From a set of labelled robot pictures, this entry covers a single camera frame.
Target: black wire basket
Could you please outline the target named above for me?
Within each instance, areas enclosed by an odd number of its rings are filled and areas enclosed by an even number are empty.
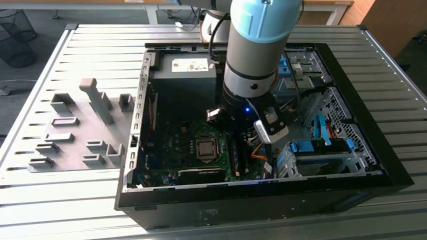
[[[14,24],[27,41],[36,38],[38,34],[28,17],[22,9],[0,9],[0,24]]]
[[[0,59],[16,69],[36,61],[35,52],[18,25],[0,22]]]

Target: slotted aluminum surface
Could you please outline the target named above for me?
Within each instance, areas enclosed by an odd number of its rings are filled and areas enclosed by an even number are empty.
[[[44,129],[28,124],[30,119],[35,123],[50,118],[35,112],[52,110],[40,101],[52,79],[71,79],[84,68],[106,91],[135,89],[144,43],[199,42],[198,31],[172,25],[80,25],[64,32],[0,150],[0,238],[427,239],[426,97],[370,33],[356,27],[299,26],[290,41],[328,43],[414,179],[415,185],[402,192],[339,214],[146,232],[114,210],[119,169],[35,174],[27,172],[26,154],[6,159],[11,151],[32,145],[31,139],[22,140],[30,127]]]

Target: sticker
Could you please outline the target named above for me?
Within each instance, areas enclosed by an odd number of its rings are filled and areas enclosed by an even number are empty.
[[[199,211],[199,220],[214,221],[219,218],[219,209],[207,209]]]
[[[208,72],[207,58],[178,58],[172,61],[172,73]]]
[[[351,2],[350,1],[336,1],[335,4],[336,5],[350,5]]]
[[[268,164],[268,162],[264,163],[264,169],[267,170],[267,172],[268,172],[270,174],[272,174],[274,168],[272,168],[272,166]]]

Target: gray 3d printed part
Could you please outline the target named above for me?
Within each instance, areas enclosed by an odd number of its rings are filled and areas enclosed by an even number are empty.
[[[35,150],[40,154],[56,154],[60,151],[60,147],[54,142],[48,142],[38,144]]]
[[[123,146],[123,144],[119,145],[118,151],[114,149],[114,146],[108,144],[106,156],[110,158],[112,164],[119,165],[122,163],[124,154],[126,154],[126,147]]]
[[[74,104],[74,103],[75,103],[75,101],[68,93],[54,94],[54,97],[51,100],[51,106],[59,114],[71,113],[68,105]]]
[[[86,143],[87,149],[94,151],[106,151],[107,150],[107,143],[103,140],[90,140]]]
[[[83,162],[88,167],[96,167],[106,164],[106,160],[100,154],[84,155]]]
[[[50,169],[54,166],[55,162],[47,156],[38,156],[30,160],[28,165],[35,169]]]
[[[48,133],[43,139],[46,142],[72,142],[75,140],[75,135],[70,133]]]
[[[111,125],[115,120],[110,114],[108,105],[106,104],[103,97],[96,89],[96,79],[95,78],[83,78],[80,82],[80,90],[87,93],[87,96],[91,100],[91,106],[96,110],[99,117],[106,125]]]
[[[51,121],[54,127],[78,126],[79,123],[80,121],[76,117],[56,117]]]
[[[122,109],[122,112],[132,112],[135,107],[135,102],[132,95],[128,93],[120,94],[119,97],[119,106]]]

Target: green motherboard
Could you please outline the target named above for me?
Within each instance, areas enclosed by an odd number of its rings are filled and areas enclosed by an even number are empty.
[[[142,172],[147,187],[179,185],[182,170],[220,169],[224,172],[222,182],[260,179],[264,161],[248,157],[234,162],[231,136],[203,120],[164,121],[156,128],[156,140],[148,144],[156,151],[146,156]],[[248,151],[252,151],[252,146],[247,144],[252,135],[246,132],[239,136]]]

